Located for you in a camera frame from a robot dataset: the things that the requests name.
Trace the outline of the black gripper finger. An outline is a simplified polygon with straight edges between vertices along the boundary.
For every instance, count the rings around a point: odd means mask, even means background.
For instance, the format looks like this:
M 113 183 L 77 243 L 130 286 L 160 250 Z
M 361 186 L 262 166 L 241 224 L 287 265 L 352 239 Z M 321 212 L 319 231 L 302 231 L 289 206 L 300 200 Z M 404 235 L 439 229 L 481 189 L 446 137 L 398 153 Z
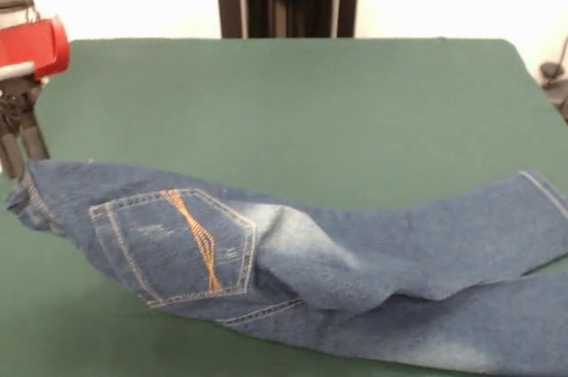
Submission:
M 11 179 L 22 178 L 22 154 L 18 143 L 20 110 L 17 98 L 1 92 L 1 162 Z
M 36 101 L 42 88 L 37 82 L 21 82 L 20 87 L 21 136 L 27 156 L 37 161 L 48 160 L 50 154 L 35 113 Z

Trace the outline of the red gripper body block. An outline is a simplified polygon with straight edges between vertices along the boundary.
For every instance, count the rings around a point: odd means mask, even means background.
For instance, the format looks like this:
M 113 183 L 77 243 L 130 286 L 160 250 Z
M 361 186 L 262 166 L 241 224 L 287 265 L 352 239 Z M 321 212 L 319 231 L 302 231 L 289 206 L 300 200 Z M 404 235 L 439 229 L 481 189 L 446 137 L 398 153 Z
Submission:
M 32 75 L 37 81 L 67 70 L 70 44 L 59 17 L 1 30 L 1 80 Z

